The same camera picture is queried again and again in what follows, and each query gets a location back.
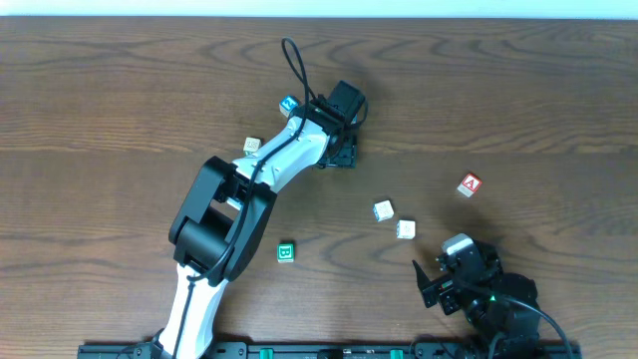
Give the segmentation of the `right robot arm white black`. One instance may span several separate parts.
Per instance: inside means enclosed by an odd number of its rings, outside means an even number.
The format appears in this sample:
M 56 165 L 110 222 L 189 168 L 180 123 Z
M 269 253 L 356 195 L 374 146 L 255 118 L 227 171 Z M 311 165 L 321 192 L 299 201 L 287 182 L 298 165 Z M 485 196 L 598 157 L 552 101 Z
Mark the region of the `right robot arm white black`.
M 414 262 L 425 306 L 440 305 L 446 315 L 462 312 L 478 333 L 460 345 L 455 358 L 529 358 L 538 342 L 535 282 L 502 269 L 496 248 L 458 234 L 437 257 L 442 276 L 431 279 Z

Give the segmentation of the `blue number 2 block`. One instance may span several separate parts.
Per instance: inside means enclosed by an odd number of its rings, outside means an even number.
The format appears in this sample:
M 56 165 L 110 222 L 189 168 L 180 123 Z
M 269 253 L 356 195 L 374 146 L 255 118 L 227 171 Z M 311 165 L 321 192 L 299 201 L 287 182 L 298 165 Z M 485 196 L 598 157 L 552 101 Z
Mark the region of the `blue number 2 block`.
M 291 113 L 300 105 L 300 101 L 291 95 L 287 95 L 279 102 L 280 113 L 288 119 Z

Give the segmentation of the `red letter A block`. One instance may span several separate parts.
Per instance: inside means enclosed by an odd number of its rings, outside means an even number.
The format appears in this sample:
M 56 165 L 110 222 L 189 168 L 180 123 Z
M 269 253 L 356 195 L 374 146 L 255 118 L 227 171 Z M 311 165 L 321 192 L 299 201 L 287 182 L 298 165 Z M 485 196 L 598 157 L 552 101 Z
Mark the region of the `red letter A block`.
M 467 174 L 457 187 L 457 191 L 466 197 L 472 197 L 482 185 L 482 180 L 475 174 Z

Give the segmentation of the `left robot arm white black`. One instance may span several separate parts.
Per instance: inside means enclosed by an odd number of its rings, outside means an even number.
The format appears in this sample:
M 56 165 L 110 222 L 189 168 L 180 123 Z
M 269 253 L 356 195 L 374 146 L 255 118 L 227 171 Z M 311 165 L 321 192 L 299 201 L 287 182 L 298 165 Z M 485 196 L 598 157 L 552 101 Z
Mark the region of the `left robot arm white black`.
M 168 233 L 177 288 L 166 327 L 152 340 L 154 358 L 200 358 L 226 286 L 247 267 L 278 193 L 309 167 L 351 168 L 365 95 L 345 81 L 329 96 L 280 103 L 285 128 L 256 152 L 200 168 Z

